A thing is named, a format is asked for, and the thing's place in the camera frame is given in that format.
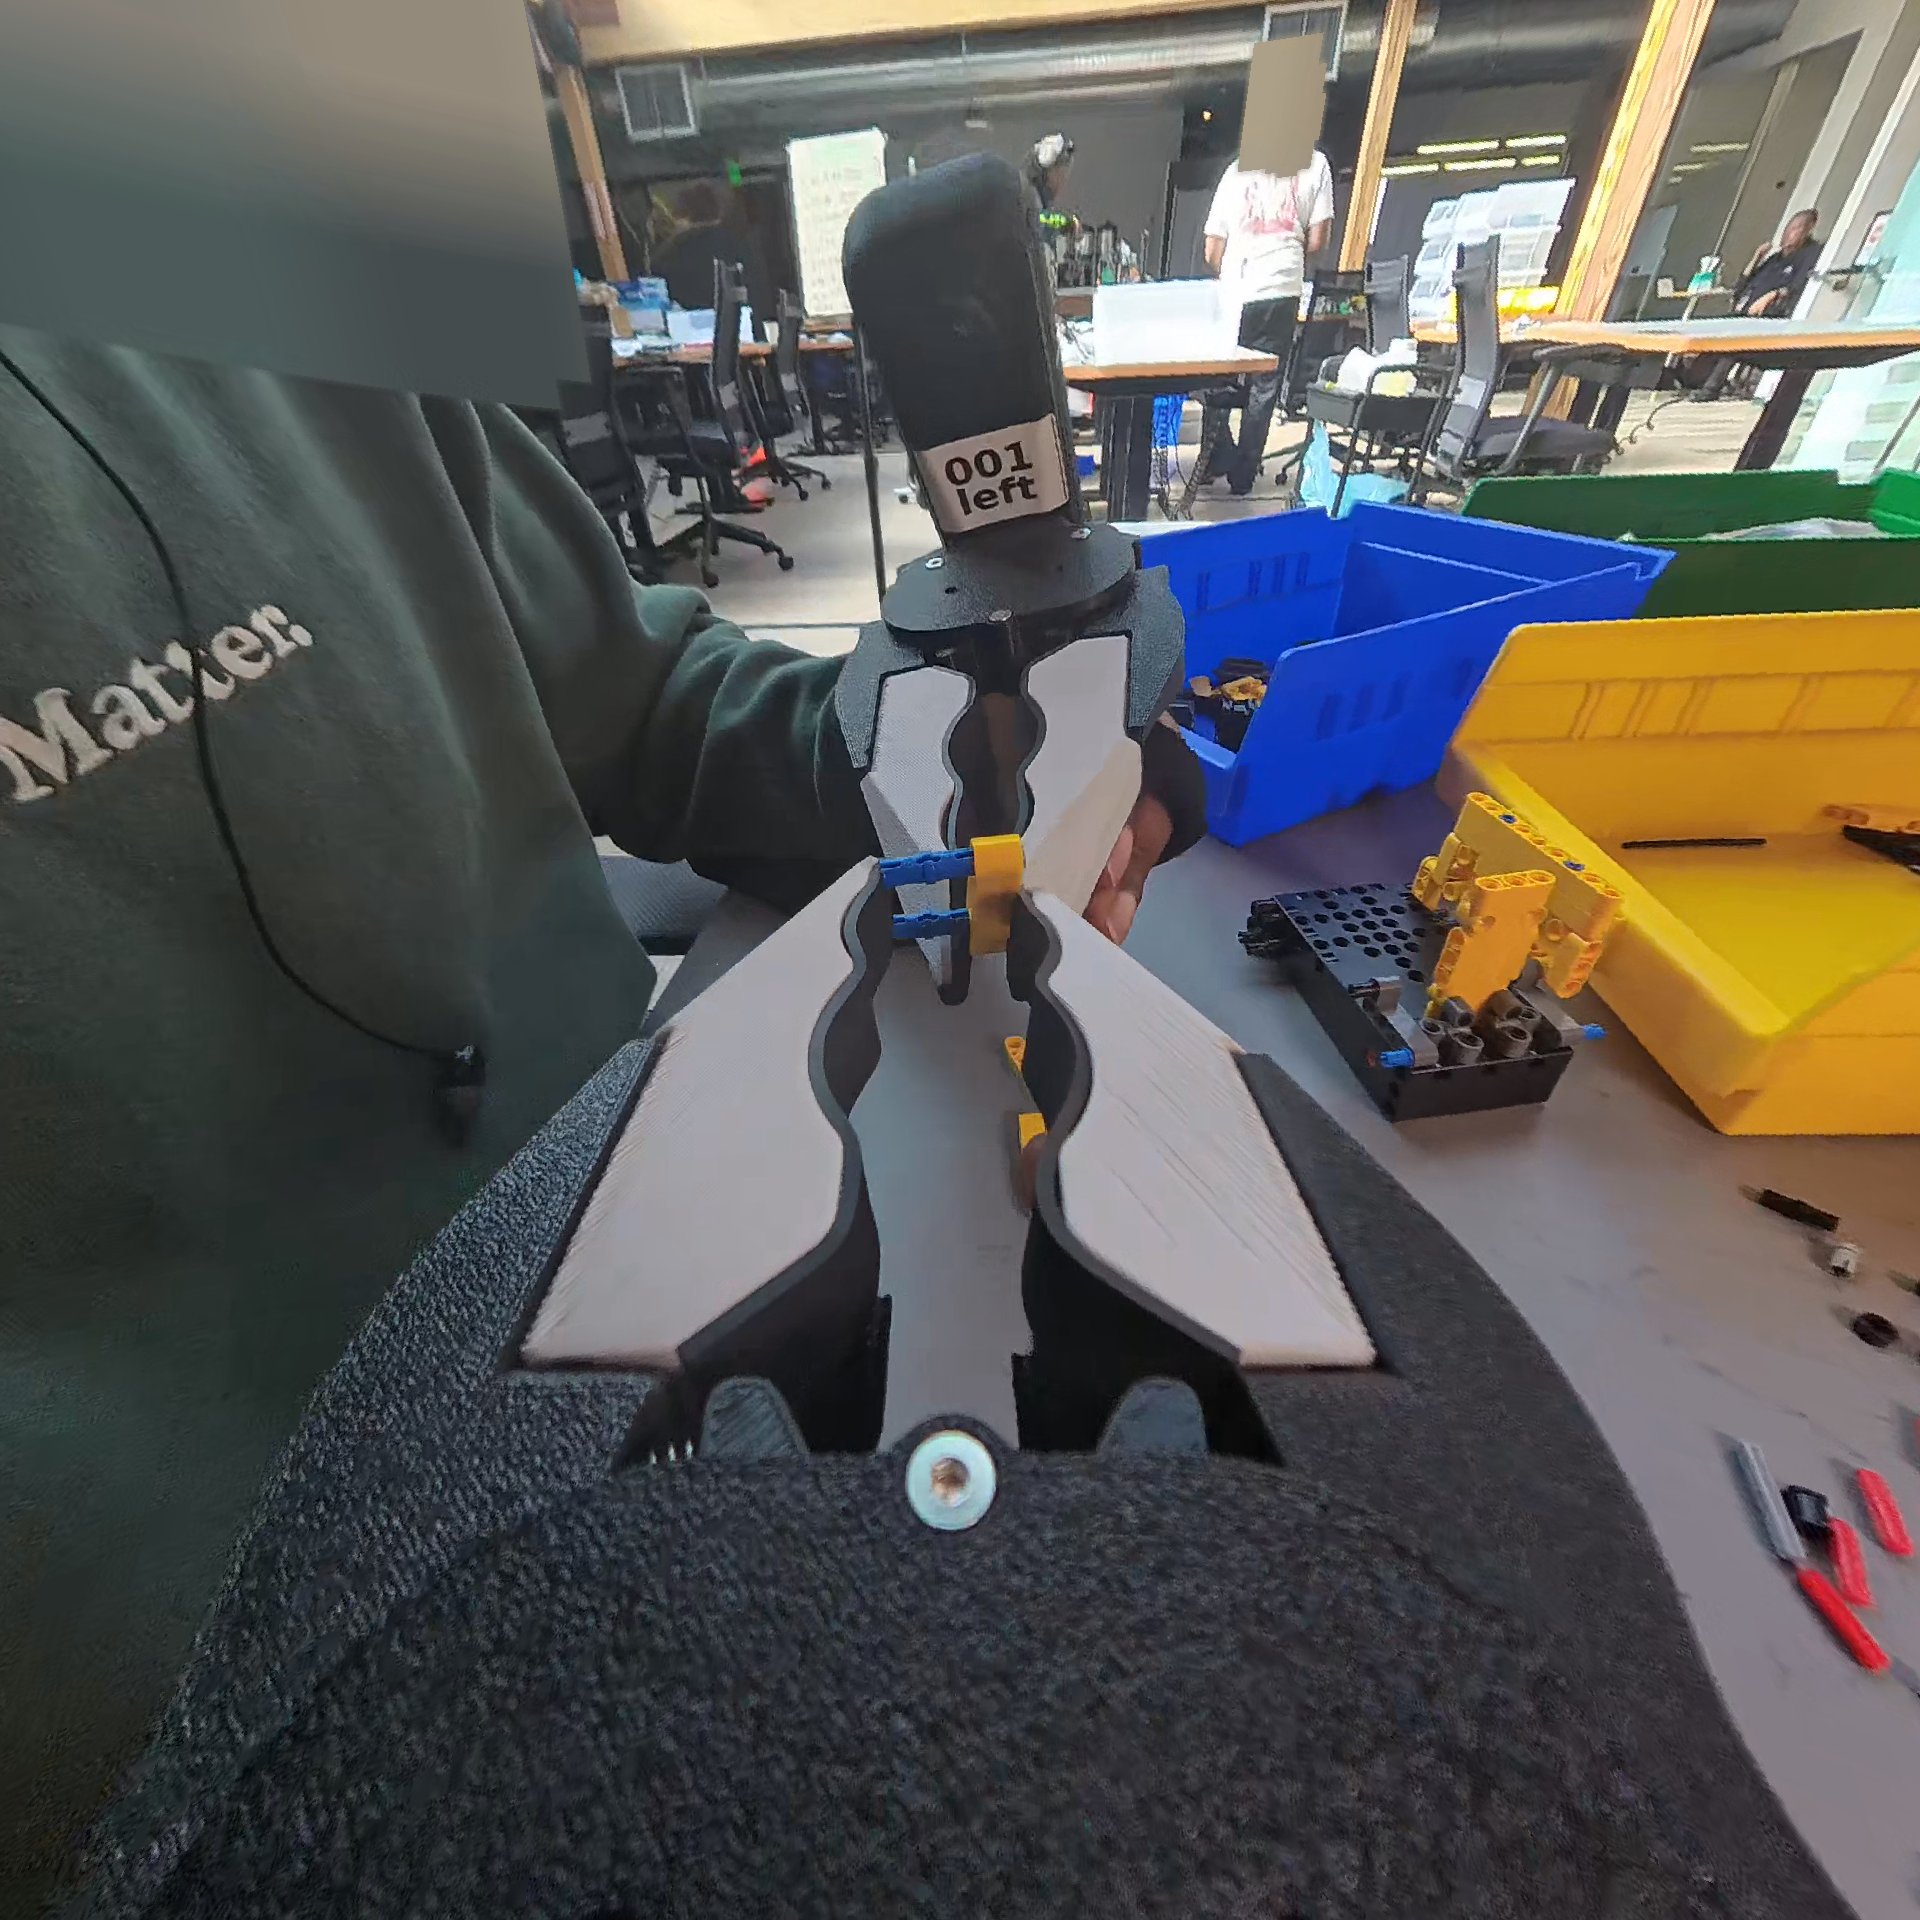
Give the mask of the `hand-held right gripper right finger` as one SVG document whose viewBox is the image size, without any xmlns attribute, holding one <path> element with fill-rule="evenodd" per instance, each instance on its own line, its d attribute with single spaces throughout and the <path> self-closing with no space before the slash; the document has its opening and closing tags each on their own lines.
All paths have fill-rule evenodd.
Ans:
<svg viewBox="0 0 1920 1920">
<path fill-rule="evenodd" d="M 1372 1367 L 1243 1050 L 1052 894 L 1014 903 L 1012 994 L 1068 1257 L 1239 1370 Z"/>
</svg>

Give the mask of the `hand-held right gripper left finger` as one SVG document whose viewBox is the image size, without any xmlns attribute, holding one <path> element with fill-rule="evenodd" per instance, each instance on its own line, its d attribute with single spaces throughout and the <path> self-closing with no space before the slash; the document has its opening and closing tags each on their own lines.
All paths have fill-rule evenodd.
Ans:
<svg viewBox="0 0 1920 1920">
<path fill-rule="evenodd" d="M 656 1033 L 520 1342 L 532 1367 L 771 1370 L 855 1325 L 877 1241 L 850 1125 L 880 1059 L 885 883 L 856 861 Z"/>
</svg>

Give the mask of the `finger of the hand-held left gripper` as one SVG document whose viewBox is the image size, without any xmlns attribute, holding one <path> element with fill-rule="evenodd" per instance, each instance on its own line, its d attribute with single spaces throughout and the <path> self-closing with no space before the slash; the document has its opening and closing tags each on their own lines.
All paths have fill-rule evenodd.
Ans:
<svg viewBox="0 0 1920 1920">
<path fill-rule="evenodd" d="M 1126 638 L 1072 641 L 1024 673 L 1024 698 L 1039 716 L 1039 743 L 1022 773 L 1031 801 L 1024 887 L 1068 907 L 1093 898 L 1140 793 L 1128 686 Z"/>
<path fill-rule="evenodd" d="M 988 718 L 974 681 L 946 666 L 880 684 L 861 797 L 882 858 L 964 847 L 988 830 Z"/>
</svg>

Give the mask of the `pile of small lego connectors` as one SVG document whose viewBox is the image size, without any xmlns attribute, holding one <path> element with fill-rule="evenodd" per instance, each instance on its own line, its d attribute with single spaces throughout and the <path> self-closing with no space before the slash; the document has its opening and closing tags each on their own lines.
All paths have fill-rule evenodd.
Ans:
<svg viewBox="0 0 1920 1920">
<path fill-rule="evenodd" d="M 1843 1229 L 1840 1215 L 1800 1195 L 1742 1187 L 1742 1198 L 1795 1225 L 1829 1279 L 1860 1275 L 1860 1251 Z M 1916 1332 L 1879 1309 L 1843 1316 L 1847 1327 L 1877 1354 L 1903 1354 L 1916 1361 Z M 1808 1610 L 1827 1627 L 1847 1659 L 1864 1673 L 1888 1676 L 1910 1695 L 1918 1693 L 1916 1667 L 1888 1651 L 1867 1615 L 1879 1610 L 1858 1522 L 1871 1547 L 1892 1564 L 1916 1567 L 1916 1525 L 1879 1469 L 1848 1467 L 1847 1511 L 1818 1487 L 1773 1476 L 1757 1445 L 1734 1437 L 1728 1459 L 1754 1522 L 1772 1558 L 1787 1572 Z"/>
</svg>

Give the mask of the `person's left forearm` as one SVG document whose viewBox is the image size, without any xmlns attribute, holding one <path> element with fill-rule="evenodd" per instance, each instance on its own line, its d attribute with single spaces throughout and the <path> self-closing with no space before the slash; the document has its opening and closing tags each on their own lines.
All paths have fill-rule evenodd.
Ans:
<svg viewBox="0 0 1920 1920">
<path fill-rule="evenodd" d="M 880 851 L 837 689 L 846 657 L 757 641 L 638 586 L 587 493 L 500 402 L 422 397 L 592 835 L 799 907 Z"/>
</svg>

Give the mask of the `dark lego parts cluster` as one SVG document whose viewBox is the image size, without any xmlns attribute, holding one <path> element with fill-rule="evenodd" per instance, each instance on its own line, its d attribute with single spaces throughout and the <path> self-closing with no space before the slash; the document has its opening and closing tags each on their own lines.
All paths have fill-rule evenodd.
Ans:
<svg viewBox="0 0 1920 1920">
<path fill-rule="evenodd" d="M 1186 681 L 1186 724 L 1206 733 L 1222 753 L 1237 755 L 1255 723 L 1272 668 L 1253 657 L 1222 657 L 1206 675 Z"/>
</svg>

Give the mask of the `person's left hand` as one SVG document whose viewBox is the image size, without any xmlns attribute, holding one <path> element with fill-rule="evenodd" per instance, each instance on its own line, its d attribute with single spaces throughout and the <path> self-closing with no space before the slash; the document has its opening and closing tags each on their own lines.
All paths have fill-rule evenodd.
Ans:
<svg viewBox="0 0 1920 1920">
<path fill-rule="evenodd" d="M 1122 947 L 1134 929 L 1148 881 L 1179 852 L 1179 835 L 1166 805 L 1152 793 L 1142 793 L 1094 881 L 1086 922 L 1111 943 Z"/>
</svg>

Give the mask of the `white flipchart board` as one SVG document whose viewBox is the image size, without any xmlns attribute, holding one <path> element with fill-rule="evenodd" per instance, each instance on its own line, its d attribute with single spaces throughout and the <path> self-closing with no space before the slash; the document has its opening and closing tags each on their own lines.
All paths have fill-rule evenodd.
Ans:
<svg viewBox="0 0 1920 1920">
<path fill-rule="evenodd" d="M 886 181 L 885 132 L 794 137 L 784 154 L 803 309 L 807 319 L 850 319 L 843 244 L 855 207 Z"/>
</svg>

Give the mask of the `clear plastic storage box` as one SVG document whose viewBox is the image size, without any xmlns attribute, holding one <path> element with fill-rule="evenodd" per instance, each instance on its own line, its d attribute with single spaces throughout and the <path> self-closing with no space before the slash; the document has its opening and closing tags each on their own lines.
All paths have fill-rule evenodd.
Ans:
<svg viewBox="0 0 1920 1920">
<path fill-rule="evenodd" d="M 1226 363 L 1239 351 L 1242 305 L 1218 279 L 1159 279 L 1093 290 L 1093 367 Z"/>
</svg>

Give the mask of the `wooden top table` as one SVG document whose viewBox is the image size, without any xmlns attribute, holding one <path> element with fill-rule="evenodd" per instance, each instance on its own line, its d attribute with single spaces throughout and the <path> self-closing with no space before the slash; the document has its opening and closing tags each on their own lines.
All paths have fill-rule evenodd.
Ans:
<svg viewBox="0 0 1920 1920">
<path fill-rule="evenodd" d="M 1280 371 L 1271 351 L 1230 348 L 1152 363 L 1068 365 L 1072 394 L 1094 397 L 1099 495 L 1109 521 L 1144 521 L 1154 502 L 1154 399 L 1242 386 Z"/>
<path fill-rule="evenodd" d="M 1494 322 L 1494 348 L 1520 348 L 1536 365 L 1534 394 L 1496 477 L 1522 457 L 1562 379 L 1588 382 L 1622 397 L 1653 389 L 1676 356 L 1706 354 L 1759 371 L 1821 373 L 1871 367 L 1918 351 L 1916 319 L 1568 319 L 1534 316 Z"/>
</svg>

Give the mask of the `grey mesh chair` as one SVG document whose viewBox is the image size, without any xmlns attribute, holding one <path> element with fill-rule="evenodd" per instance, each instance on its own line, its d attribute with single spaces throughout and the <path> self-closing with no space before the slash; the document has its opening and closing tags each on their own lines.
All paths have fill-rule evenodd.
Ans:
<svg viewBox="0 0 1920 1920">
<path fill-rule="evenodd" d="M 648 955 L 683 958 L 730 892 L 686 861 L 661 865 L 623 852 L 599 858 L 616 916 Z"/>
</svg>

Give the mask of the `blue plastic bin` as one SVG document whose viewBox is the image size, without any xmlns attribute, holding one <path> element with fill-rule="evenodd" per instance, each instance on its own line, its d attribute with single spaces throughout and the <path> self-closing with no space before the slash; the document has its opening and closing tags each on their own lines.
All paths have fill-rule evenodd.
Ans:
<svg viewBox="0 0 1920 1920">
<path fill-rule="evenodd" d="M 1243 727 L 1197 714 L 1214 838 L 1242 847 L 1436 775 L 1509 634 L 1635 618 L 1672 553 L 1363 502 L 1142 534 L 1188 681 L 1264 673 Z"/>
</svg>

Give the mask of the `wooden pillar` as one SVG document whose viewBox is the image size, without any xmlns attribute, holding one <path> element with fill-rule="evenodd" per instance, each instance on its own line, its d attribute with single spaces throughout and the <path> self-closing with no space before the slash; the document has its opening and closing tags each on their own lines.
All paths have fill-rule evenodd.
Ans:
<svg viewBox="0 0 1920 1920">
<path fill-rule="evenodd" d="M 1686 98 L 1715 2 L 1650 2 L 1558 284 L 1557 319 L 1602 319 Z"/>
<path fill-rule="evenodd" d="M 1384 149 L 1400 97 L 1404 63 L 1416 12 L 1420 2 L 1415 0 L 1382 2 L 1375 61 L 1351 178 L 1351 198 L 1340 235 L 1336 269 L 1344 274 L 1363 273 L 1372 244 Z"/>
</svg>

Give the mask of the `yellow plastic bin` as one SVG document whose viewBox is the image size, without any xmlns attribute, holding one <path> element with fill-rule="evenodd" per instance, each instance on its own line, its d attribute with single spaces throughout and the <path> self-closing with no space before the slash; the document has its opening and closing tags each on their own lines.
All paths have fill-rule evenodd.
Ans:
<svg viewBox="0 0 1920 1920">
<path fill-rule="evenodd" d="M 1916 707 L 1910 607 L 1522 627 L 1440 787 L 1622 894 L 1590 985 L 1715 1129 L 1914 1137 L 1918 881 L 1821 810 L 1916 810 Z M 1619 851 L 1654 835 L 1767 845 Z"/>
</svg>

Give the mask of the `green plastic bin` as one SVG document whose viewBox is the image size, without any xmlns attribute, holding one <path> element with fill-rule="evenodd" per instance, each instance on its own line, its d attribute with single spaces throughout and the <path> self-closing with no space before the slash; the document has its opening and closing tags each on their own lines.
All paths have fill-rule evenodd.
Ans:
<svg viewBox="0 0 1920 1920">
<path fill-rule="evenodd" d="M 1479 481 L 1475 519 L 1650 545 L 1671 563 L 1644 618 L 1918 606 L 1918 477 L 1886 470 L 1648 470 Z"/>
</svg>

